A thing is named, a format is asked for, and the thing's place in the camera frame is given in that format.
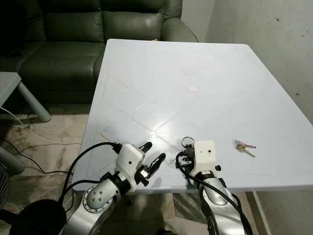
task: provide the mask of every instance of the metal key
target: metal key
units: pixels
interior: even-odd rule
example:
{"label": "metal key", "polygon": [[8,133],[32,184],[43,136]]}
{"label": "metal key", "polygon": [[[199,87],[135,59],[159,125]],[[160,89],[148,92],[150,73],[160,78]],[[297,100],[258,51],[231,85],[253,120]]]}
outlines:
{"label": "metal key", "polygon": [[245,152],[247,154],[249,154],[250,156],[254,157],[255,158],[255,155],[253,155],[252,153],[250,153],[248,150],[246,150],[246,147],[248,148],[256,148],[256,146],[252,146],[252,145],[248,145],[248,144],[245,144],[241,141],[237,141],[235,140],[234,141],[235,144],[236,144],[236,149],[239,150],[240,152]]}

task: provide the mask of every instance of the white table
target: white table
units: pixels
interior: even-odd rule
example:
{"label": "white table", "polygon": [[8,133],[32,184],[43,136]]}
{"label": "white table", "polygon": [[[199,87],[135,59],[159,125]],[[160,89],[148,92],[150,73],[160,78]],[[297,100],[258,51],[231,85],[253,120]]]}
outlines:
{"label": "white table", "polygon": [[[313,127],[249,46],[108,40],[81,151],[151,141],[145,163],[167,157],[137,193],[184,192],[194,189],[175,169],[184,136],[215,142],[220,177],[233,191],[313,186]],[[257,146],[256,158],[234,139]],[[73,181],[113,173],[115,159],[109,147],[93,150]]]}

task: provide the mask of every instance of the wall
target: wall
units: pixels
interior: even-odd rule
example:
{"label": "wall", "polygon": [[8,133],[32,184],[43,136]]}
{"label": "wall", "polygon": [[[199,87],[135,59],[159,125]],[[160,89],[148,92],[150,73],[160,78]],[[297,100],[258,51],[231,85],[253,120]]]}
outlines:
{"label": "wall", "polygon": [[245,43],[313,123],[313,1],[217,0],[206,42]]}
{"label": "wall", "polygon": [[[313,1],[216,0],[206,42],[248,44],[313,123]],[[313,191],[259,192],[273,235],[312,234]]]}
{"label": "wall", "polygon": [[181,20],[204,42],[215,0],[183,0]]}

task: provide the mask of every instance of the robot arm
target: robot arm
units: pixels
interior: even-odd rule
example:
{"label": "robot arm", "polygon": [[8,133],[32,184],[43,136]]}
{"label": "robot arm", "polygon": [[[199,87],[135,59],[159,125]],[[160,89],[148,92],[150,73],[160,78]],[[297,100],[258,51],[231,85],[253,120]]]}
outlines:
{"label": "robot arm", "polygon": [[76,212],[63,227],[61,235],[95,235],[98,234],[104,221],[112,213],[114,206],[128,191],[134,192],[137,185],[142,182],[145,186],[148,179],[158,170],[165,159],[160,154],[145,169],[142,161],[145,152],[151,148],[150,142],[140,148],[132,144],[121,147],[116,160],[115,173],[106,173],[102,182],[93,185],[83,195],[82,202]]}
{"label": "robot arm", "polygon": [[[212,141],[193,141],[193,144],[182,145],[184,149],[177,156],[177,168],[189,170],[184,172],[199,181],[209,184],[234,201],[232,194],[227,190],[225,182],[218,179],[216,166],[215,146]],[[245,235],[242,218],[238,211],[213,189],[195,182],[201,198],[201,210],[207,218],[210,235]]]}

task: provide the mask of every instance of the green leather sofa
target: green leather sofa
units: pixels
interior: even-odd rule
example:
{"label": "green leather sofa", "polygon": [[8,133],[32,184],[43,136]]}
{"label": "green leather sofa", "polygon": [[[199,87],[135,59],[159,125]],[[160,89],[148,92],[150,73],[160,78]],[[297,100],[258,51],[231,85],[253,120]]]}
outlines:
{"label": "green leather sofa", "polygon": [[45,102],[92,101],[110,38],[197,42],[180,20],[182,0],[23,0],[25,43],[1,56]]}

